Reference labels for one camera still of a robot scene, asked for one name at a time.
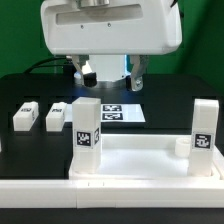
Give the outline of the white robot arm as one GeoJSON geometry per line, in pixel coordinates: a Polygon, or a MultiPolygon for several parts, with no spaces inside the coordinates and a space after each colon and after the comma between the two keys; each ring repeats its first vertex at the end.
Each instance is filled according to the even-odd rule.
{"type": "Polygon", "coordinates": [[[182,42],[178,0],[44,0],[40,13],[47,48],[71,58],[83,86],[139,91],[149,57],[182,42]]]}

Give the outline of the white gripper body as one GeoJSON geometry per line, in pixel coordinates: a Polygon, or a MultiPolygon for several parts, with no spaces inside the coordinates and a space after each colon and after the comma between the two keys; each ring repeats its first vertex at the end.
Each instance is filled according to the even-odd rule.
{"type": "Polygon", "coordinates": [[[57,55],[161,55],[182,42],[174,0],[44,0],[41,21],[57,55]]]}

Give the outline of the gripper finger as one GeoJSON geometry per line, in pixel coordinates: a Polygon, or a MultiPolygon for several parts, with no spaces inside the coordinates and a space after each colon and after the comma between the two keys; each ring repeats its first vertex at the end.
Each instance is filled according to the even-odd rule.
{"type": "Polygon", "coordinates": [[[72,62],[76,69],[75,83],[85,87],[95,87],[97,84],[96,73],[92,71],[88,55],[73,55],[72,62]]]}
{"type": "Polygon", "coordinates": [[[147,55],[131,55],[130,63],[133,65],[130,75],[130,88],[132,91],[140,91],[143,88],[143,74],[148,65],[147,55]]]}

